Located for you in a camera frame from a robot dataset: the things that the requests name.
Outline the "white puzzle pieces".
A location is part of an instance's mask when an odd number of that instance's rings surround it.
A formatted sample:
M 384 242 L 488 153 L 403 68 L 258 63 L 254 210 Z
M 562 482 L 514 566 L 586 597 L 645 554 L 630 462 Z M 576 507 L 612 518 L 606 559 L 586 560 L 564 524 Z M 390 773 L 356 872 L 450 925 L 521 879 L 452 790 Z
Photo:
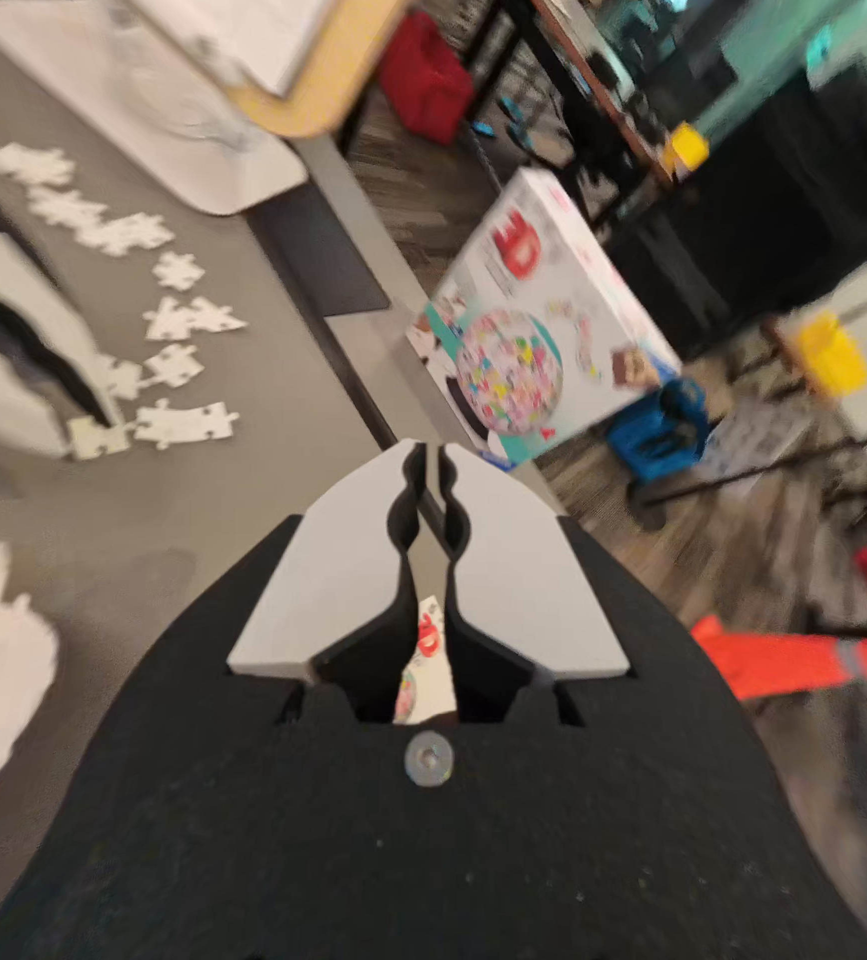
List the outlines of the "white puzzle pieces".
M 137 211 L 116 216 L 107 203 L 84 196 L 77 185 L 78 167 L 64 150 L 35 149 L 11 142 L 0 146 L 0 176 L 24 191 L 32 216 L 64 230 L 87 251 L 126 263 L 144 254 L 162 289 L 159 303 L 144 311 L 143 339 L 160 350 L 141 363 L 100 353 L 106 385 L 128 425 L 130 442 L 163 451 L 181 445 L 232 437 L 239 414 L 224 402 L 181 409 L 169 399 L 146 405 L 142 394 L 153 388 L 179 390 L 204 372 L 193 343 L 197 334 L 244 330 L 247 323 L 227 305 L 217 305 L 194 291 L 204 270 L 191 253 L 176 250 L 176 234 L 160 214 Z

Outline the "printed picture sheet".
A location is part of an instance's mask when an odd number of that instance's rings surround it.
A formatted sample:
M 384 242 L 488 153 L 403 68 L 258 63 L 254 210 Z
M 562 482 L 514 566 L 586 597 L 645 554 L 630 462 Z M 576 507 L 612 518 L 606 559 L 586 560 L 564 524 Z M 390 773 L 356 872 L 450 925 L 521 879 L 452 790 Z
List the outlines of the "printed picture sheet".
M 814 424 L 814 416 L 797 406 L 740 402 L 712 429 L 697 475 L 712 481 L 768 466 L 791 452 Z

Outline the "yellow plastic bin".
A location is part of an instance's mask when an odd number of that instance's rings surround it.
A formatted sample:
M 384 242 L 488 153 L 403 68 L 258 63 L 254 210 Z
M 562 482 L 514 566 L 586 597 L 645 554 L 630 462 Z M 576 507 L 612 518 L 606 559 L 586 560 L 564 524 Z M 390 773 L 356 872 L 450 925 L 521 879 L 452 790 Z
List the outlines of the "yellow plastic bin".
M 681 181 L 703 166 L 710 152 L 708 140 L 691 124 L 682 122 L 669 133 L 660 162 L 667 174 Z
M 840 400 L 867 387 L 867 360 L 840 317 L 825 310 L 794 336 L 801 366 L 824 397 Z

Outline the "white puzzle box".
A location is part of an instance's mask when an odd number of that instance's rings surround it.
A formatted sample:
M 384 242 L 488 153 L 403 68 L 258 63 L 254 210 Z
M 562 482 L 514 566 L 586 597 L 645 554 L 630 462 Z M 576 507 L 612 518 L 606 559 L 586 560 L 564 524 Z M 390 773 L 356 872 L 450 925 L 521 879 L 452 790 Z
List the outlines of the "white puzzle box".
M 512 176 L 405 338 L 511 469 L 678 379 L 681 361 L 554 174 Z

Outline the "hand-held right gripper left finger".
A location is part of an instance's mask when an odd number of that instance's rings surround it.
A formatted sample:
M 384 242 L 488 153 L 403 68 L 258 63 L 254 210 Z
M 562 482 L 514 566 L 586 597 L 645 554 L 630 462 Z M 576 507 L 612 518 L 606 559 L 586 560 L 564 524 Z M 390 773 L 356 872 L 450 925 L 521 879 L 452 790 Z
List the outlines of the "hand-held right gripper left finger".
M 405 439 L 314 501 L 227 656 L 230 671 L 334 685 L 359 720 L 391 722 L 417 640 L 409 551 L 426 479 L 426 444 Z

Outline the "wooden table black legs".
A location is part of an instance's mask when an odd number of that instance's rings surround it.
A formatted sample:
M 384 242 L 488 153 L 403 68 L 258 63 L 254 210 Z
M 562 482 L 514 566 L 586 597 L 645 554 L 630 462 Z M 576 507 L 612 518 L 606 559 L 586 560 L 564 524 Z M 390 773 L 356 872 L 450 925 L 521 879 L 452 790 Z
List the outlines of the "wooden table black legs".
M 621 108 L 619 93 L 614 93 L 595 74 L 588 63 L 593 53 L 607 55 L 607 42 L 600 35 L 592 18 L 587 14 L 581 2 L 531 1 L 547 33 L 566 55 L 568 62 L 583 78 L 590 90 L 590 97 L 600 111 L 609 119 L 618 134 L 623 138 L 633 156 L 637 159 L 657 186 L 670 190 L 676 184 L 673 176 L 665 169 L 659 151 L 652 147 L 634 126 L 632 118 Z

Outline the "single white jigsaw piece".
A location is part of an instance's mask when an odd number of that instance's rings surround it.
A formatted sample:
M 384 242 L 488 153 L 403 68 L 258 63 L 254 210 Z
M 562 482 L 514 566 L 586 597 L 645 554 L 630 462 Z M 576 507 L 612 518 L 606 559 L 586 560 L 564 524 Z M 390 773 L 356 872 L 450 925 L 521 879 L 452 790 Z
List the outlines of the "single white jigsaw piece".
M 90 416 L 71 418 L 67 421 L 69 455 L 85 462 L 127 452 L 131 447 L 128 426 L 103 426 Z

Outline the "blue tote bag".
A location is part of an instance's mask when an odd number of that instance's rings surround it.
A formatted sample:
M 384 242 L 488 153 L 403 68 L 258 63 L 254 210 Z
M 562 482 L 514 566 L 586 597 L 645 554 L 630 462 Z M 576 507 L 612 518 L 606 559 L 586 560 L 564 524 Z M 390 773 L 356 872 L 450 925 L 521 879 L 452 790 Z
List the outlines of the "blue tote bag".
M 606 443 L 636 483 L 650 485 L 697 466 L 712 430 L 704 390 L 677 378 L 620 411 Z

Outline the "printed paper sheet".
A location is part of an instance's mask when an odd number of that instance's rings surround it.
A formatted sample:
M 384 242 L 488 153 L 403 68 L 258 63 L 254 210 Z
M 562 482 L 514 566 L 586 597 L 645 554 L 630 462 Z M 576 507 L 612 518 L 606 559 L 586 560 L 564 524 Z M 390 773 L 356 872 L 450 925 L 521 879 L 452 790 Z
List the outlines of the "printed paper sheet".
M 296 78 L 336 1 L 139 1 L 138 9 L 224 82 L 278 98 Z

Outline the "puzzle instruction leaflet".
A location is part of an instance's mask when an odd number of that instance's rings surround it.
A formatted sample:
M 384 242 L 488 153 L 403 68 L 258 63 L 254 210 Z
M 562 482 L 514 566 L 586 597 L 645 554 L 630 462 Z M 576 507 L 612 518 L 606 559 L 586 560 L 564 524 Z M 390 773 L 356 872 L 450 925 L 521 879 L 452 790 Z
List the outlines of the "puzzle instruction leaflet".
M 457 699 L 447 654 L 445 620 L 435 595 L 420 601 L 414 652 L 401 674 L 392 722 L 399 726 L 456 717 Z

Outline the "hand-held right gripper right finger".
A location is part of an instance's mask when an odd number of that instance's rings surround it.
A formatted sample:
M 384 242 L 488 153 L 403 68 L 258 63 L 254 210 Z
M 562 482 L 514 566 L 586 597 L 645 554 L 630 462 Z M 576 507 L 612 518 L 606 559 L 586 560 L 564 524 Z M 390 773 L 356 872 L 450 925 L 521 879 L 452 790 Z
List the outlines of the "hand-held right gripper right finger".
M 522 690 L 628 674 L 630 660 L 572 546 L 567 516 L 458 444 L 438 451 L 438 481 L 458 720 L 501 722 Z

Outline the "orange traffic cone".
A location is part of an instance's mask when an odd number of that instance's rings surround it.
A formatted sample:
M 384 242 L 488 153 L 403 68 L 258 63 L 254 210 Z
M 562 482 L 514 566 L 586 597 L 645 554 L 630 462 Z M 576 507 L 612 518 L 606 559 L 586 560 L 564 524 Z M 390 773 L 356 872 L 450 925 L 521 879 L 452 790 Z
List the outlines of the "orange traffic cone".
M 691 637 L 739 701 L 867 682 L 867 638 L 731 632 L 712 615 Z

